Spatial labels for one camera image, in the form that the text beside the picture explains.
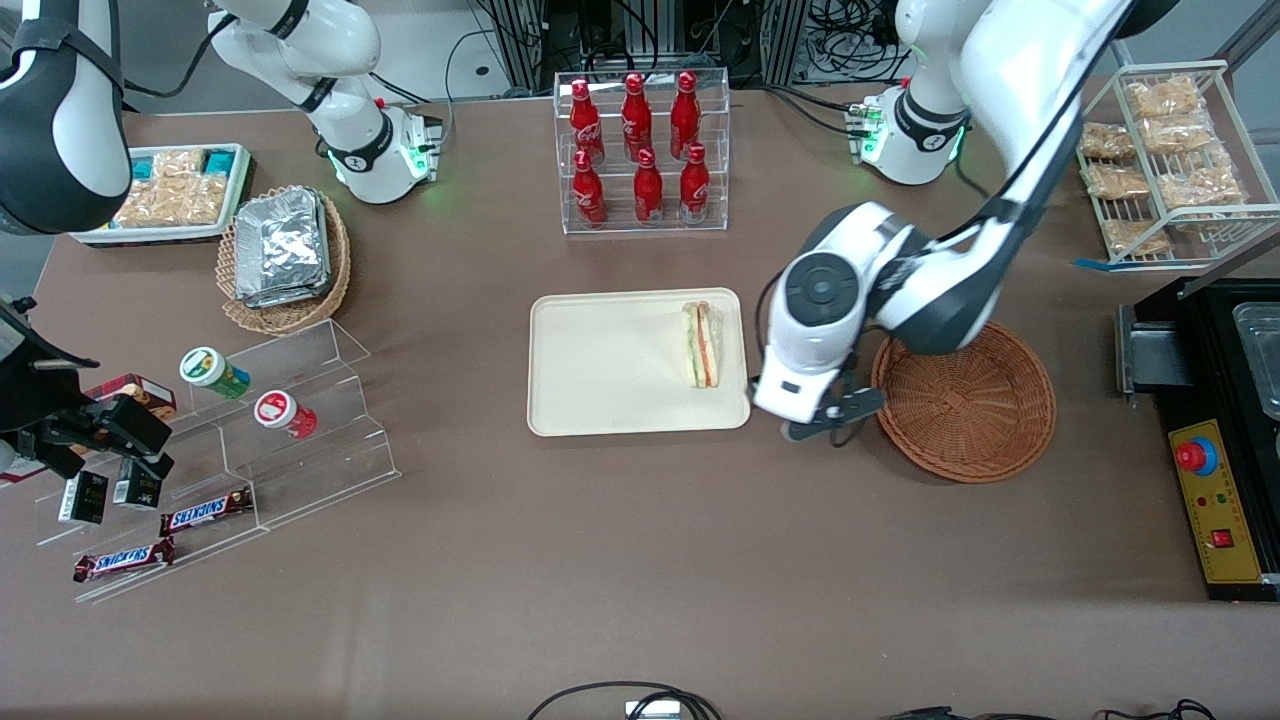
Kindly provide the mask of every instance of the black box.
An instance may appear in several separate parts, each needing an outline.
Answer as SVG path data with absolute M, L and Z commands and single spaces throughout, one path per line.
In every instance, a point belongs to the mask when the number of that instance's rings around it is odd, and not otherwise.
M 106 509 L 106 478 L 93 473 L 77 473 L 67 480 L 63 492 L 63 507 L 58 512 L 59 523 L 102 524 L 102 510 Z
M 125 460 L 120 464 L 120 479 L 115 480 L 111 502 L 137 510 L 155 510 L 160 505 L 160 480 L 133 460 Z

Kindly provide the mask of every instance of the aluminum foil package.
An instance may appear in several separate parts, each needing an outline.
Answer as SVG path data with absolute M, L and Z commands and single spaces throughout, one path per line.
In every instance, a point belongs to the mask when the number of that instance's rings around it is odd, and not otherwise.
M 291 187 L 236 213 L 236 299 L 261 309 L 329 292 L 329 240 L 320 193 Z

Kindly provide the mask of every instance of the red emergency stop button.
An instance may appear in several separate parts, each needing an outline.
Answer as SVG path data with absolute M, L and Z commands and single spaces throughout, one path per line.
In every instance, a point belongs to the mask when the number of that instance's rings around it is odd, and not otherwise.
M 1174 450 L 1174 461 L 1188 473 L 1212 475 L 1217 470 L 1217 448 L 1208 438 L 1194 437 Z

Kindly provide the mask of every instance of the coca-cola bottle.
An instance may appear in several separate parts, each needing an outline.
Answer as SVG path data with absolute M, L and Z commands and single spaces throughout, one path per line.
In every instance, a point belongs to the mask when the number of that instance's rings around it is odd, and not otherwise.
M 627 73 L 627 99 L 622 101 L 622 137 L 632 163 L 640 161 L 640 151 L 653 147 L 653 111 L 644 96 L 644 76 Z
M 586 225 L 593 231 L 604 227 L 609 214 L 604 209 L 604 186 L 600 184 L 600 176 L 591 169 L 591 156 L 586 150 L 573 154 L 573 200 L 577 202 L 577 211 L 586 220 Z
M 707 146 L 689 145 L 689 164 L 680 173 L 680 219 L 696 225 L 707 219 L 707 190 L 712 176 L 707 172 Z
M 684 160 L 689 156 L 689 143 L 698 141 L 698 122 L 703 110 L 698 106 L 698 76 L 685 70 L 676 81 L 676 102 L 671 106 L 671 156 Z
M 568 114 L 568 124 L 573 127 L 573 143 L 577 150 L 586 150 L 591 156 L 591 167 L 604 163 L 604 137 L 600 135 L 600 111 L 591 102 L 591 90 L 586 78 L 570 83 L 573 92 L 573 109 Z
M 658 174 L 658 155 L 653 147 L 639 152 L 640 168 L 636 170 L 636 219 L 641 225 L 654 227 L 662 223 L 662 176 Z

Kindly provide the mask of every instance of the white tray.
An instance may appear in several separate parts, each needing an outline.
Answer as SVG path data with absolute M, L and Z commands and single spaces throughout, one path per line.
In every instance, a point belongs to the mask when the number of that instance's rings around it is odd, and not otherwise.
M 685 379 L 686 302 L 721 311 L 721 384 Z M 529 429 L 543 437 L 739 428 L 746 397 L 742 310 L 733 291 L 549 295 L 529 318 Z
M 131 147 L 129 159 L 146 158 L 161 150 L 228 150 L 236 154 L 232 160 L 230 173 L 227 176 L 227 195 L 223 197 L 223 208 L 218 211 L 218 222 L 211 225 L 179 225 L 161 228 L 99 228 L 88 232 L 73 232 L 72 237 L 93 246 L 118 245 L 164 245 L 169 242 L 221 237 L 223 231 L 232 224 L 236 209 L 239 208 L 241 193 L 244 191 L 244 179 L 248 177 L 250 154 L 243 145 L 236 142 L 210 142 L 202 145 L 161 145 L 155 147 Z

